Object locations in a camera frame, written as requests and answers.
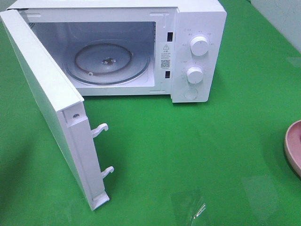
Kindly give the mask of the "white microwave door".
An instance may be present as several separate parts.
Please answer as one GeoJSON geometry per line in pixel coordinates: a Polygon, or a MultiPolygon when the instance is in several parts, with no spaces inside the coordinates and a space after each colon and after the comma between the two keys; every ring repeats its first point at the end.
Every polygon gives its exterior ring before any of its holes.
{"type": "Polygon", "coordinates": [[[0,17],[34,99],[91,210],[109,200],[103,179],[114,171],[101,171],[94,138],[108,130],[103,123],[91,129],[84,99],[29,25],[16,10],[0,17]]]}

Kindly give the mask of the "white microwave oven body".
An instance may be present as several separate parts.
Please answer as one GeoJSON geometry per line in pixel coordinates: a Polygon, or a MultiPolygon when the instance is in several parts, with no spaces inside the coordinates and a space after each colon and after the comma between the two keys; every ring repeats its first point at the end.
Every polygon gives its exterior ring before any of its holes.
{"type": "Polygon", "coordinates": [[[208,100],[227,13],[216,0],[18,0],[16,10],[83,96],[169,95],[174,103],[208,100]],[[209,50],[195,56],[190,41],[204,35],[209,50]],[[64,66],[78,47],[120,39],[153,45],[148,68],[115,85],[91,85],[71,77],[64,66]],[[203,80],[191,84],[186,72],[200,67],[203,80]],[[188,100],[184,92],[197,89],[188,100]]]}

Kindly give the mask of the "round white door button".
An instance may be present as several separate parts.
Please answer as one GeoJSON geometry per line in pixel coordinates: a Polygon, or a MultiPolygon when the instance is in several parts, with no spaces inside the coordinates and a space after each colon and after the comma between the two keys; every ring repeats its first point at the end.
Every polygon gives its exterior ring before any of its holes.
{"type": "Polygon", "coordinates": [[[198,97],[197,89],[188,89],[184,92],[184,97],[188,100],[194,100],[198,97]]]}

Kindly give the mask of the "white microwave knob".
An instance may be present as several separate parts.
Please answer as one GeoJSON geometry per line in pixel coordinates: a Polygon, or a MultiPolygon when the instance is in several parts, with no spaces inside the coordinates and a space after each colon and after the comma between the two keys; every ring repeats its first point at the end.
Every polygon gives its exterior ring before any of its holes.
{"type": "Polygon", "coordinates": [[[191,67],[186,72],[187,80],[191,84],[198,84],[203,80],[203,71],[200,67],[191,67]]]}
{"type": "Polygon", "coordinates": [[[209,50],[209,41],[204,35],[194,37],[190,41],[190,50],[195,56],[203,56],[209,50]]]}

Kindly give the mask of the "clear tape patch centre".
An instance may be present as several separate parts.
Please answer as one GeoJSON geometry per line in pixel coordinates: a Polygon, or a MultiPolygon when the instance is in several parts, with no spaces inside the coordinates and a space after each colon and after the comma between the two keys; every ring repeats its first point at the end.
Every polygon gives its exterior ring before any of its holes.
{"type": "Polygon", "coordinates": [[[207,205],[199,189],[171,195],[177,226],[209,226],[207,205]]]}

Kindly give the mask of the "clear tape patch far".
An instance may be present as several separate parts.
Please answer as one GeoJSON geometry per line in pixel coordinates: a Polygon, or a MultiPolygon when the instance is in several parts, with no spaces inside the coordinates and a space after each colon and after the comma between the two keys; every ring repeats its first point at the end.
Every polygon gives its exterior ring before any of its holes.
{"type": "Polygon", "coordinates": [[[291,63],[294,67],[301,68],[301,57],[288,57],[287,61],[291,63]]]}

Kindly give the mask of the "glass microwave turntable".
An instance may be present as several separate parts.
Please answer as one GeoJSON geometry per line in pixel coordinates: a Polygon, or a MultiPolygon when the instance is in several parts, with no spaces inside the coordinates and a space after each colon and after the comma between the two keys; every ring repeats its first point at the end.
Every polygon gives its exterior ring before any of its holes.
{"type": "Polygon", "coordinates": [[[152,55],[152,44],[106,39],[78,47],[64,66],[67,73],[80,82],[115,85],[142,74],[152,55]]]}

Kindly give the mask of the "pink round plate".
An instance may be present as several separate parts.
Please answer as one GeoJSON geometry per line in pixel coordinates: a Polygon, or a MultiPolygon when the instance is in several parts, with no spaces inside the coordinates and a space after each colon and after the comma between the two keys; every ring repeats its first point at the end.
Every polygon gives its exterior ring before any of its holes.
{"type": "Polygon", "coordinates": [[[296,121],[287,129],[284,142],[287,159],[297,173],[301,176],[301,121],[296,121]]]}

